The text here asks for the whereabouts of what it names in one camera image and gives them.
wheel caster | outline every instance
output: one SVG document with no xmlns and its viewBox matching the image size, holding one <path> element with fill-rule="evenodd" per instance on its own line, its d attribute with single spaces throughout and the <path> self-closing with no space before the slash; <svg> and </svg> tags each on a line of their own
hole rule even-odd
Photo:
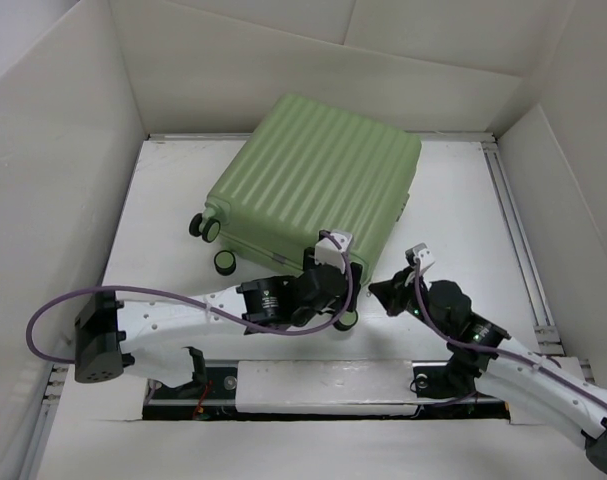
<svg viewBox="0 0 607 480">
<path fill-rule="evenodd" d="M 221 231 L 221 222 L 210 218 L 207 222 L 205 222 L 205 226 L 203 227 L 203 231 L 201 234 L 203 235 L 203 241 L 205 243 L 212 243 L 216 240 L 216 237 L 219 236 L 219 232 Z"/>
<path fill-rule="evenodd" d="M 214 268 L 224 277 L 232 275 L 236 271 L 236 257 L 229 250 L 221 250 L 214 255 Z"/>
<path fill-rule="evenodd" d="M 193 237 L 200 237 L 201 236 L 201 223 L 203 222 L 203 214 L 202 213 L 197 213 L 196 215 L 194 215 L 194 218 L 192 219 L 192 221 L 190 222 L 190 235 L 192 235 Z"/>
<path fill-rule="evenodd" d="M 334 328 L 339 332 L 347 332 L 359 321 L 358 312 L 346 312 L 341 319 L 334 323 Z"/>
</svg>

